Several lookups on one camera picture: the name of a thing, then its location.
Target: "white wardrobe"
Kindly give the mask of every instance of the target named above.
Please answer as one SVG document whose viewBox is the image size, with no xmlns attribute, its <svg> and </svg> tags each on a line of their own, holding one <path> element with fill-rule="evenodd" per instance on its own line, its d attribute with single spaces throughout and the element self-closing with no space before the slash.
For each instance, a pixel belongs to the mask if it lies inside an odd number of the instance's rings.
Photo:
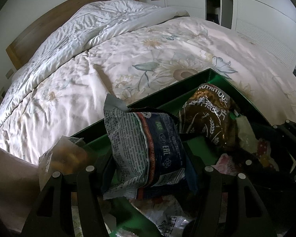
<svg viewBox="0 0 296 237">
<path fill-rule="evenodd" d="M 206 19 L 206 0 L 165 0 Z M 220 25 L 248 36 L 289 71 L 296 66 L 296 8 L 290 0 L 220 0 Z"/>
</svg>

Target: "headboard post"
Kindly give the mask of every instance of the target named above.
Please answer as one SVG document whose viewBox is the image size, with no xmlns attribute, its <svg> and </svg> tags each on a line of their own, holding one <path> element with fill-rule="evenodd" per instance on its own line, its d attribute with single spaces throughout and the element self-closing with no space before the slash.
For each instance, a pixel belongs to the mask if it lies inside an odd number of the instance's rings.
<svg viewBox="0 0 296 237">
<path fill-rule="evenodd" d="M 67 0 L 35 20 L 6 49 L 15 68 L 20 69 L 25 65 L 46 38 L 67 22 L 82 6 L 97 1 L 109 0 Z"/>
</svg>

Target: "recycling symbol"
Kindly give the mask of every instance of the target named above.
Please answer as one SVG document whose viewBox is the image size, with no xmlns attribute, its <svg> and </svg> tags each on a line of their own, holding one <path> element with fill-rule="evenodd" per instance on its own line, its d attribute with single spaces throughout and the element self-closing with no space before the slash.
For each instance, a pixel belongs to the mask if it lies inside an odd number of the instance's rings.
<svg viewBox="0 0 296 237">
<path fill-rule="evenodd" d="M 171 166 L 171 160 L 166 159 L 166 160 L 162 163 L 162 165 L 163 165 L 165 168 L 168 168 L 169 166 Z"/>
</svg>

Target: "red stripe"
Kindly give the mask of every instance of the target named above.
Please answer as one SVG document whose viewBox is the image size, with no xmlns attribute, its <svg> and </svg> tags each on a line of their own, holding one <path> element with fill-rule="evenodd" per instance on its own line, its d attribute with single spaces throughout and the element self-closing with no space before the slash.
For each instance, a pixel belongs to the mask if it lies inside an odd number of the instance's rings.
<svg viewBox="0 0 296 237">
<path fill-rule="evenodd" d="M 141 120 L 141 125 L 142 125 L 142 128 L 143 128 L 144 133 L 145 133 L 146 138 L 147 138 L 148 156 L 149 156 L 149 161 L 150 161 L 149 173 L 148 173 L 148 181 L 147 181 L 145 186 L 141 187 L 141 188 L 144 188 L 144 187 L 148 187 L 152 183 L 152 181 L 154 179 L 154 176 L 155 176 L 155 147 L 153 145 L 152 136 L 151 136 L 151 133 L 150 133 L 146 118 L 140 112 L 136 112 L 136 114 L 139 117 L 139 119 Z"/>
</svg>

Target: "bed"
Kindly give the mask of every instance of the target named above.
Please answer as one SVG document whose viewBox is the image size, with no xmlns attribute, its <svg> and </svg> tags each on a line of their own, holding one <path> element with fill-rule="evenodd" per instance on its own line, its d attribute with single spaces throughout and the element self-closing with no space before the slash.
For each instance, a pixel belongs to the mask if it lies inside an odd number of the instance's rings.
<svg viewBox="0 0 296 237">
<path fill-rule="evenodd" d="M 0 106 L 0 148 L 33 164 L 62 135 L 102 119 L 107 93 L 131 104 L 208 68 L 271 125 L 296 122 L 296 78 L 277 58 L 176 8 L 68 0 L 26 28 L 7 53 L 18 71 Z"/>
</svg>

